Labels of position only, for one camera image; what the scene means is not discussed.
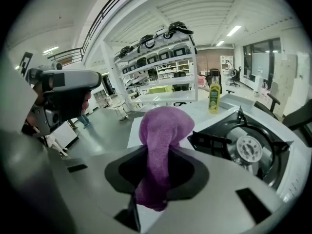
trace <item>brick wall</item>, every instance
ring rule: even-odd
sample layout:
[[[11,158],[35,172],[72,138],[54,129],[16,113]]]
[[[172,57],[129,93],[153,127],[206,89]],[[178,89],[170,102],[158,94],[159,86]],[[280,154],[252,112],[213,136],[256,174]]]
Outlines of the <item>brick wall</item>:
[[[234,56],[234,49],[206,49],[199,50],[196,55],[197,71],[217,68],[220,70],[220,56]]]

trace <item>burner cap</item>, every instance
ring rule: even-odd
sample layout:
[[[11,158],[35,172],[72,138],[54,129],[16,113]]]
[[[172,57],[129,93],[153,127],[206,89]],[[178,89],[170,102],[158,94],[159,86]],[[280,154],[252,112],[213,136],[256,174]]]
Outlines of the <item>burner cap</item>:
[[[236,142],[240,157],[248,163],[258,162],[262,157],[262,147],[259,141],[251,136],[242,136]]]

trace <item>green bottle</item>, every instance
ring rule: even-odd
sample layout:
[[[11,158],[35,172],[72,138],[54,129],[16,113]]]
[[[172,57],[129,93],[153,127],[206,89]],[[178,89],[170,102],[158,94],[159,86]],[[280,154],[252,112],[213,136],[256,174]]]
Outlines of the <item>green bottle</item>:
[[[220,84],[219,84],[219,71],[212,71],[212,83],[210,85],[209,95],[209,113],[217,114],[220,102]]]

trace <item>bottle label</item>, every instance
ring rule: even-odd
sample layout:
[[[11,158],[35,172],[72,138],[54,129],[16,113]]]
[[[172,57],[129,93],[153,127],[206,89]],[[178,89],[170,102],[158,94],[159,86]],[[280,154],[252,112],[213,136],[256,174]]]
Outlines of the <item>bottle label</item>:
[[[218,90],[212,89],[210,91],[210,100],[209,100],[209,108],[216,109],[218,103]]]

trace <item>gas stove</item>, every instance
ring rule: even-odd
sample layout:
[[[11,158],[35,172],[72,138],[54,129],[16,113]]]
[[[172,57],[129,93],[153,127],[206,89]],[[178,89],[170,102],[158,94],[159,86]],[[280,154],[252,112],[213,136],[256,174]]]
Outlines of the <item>gas stove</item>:
[[[228,159],[277,190],[292,142],[283,142],[268,128],[238,111],[188,137],[197,151]]]

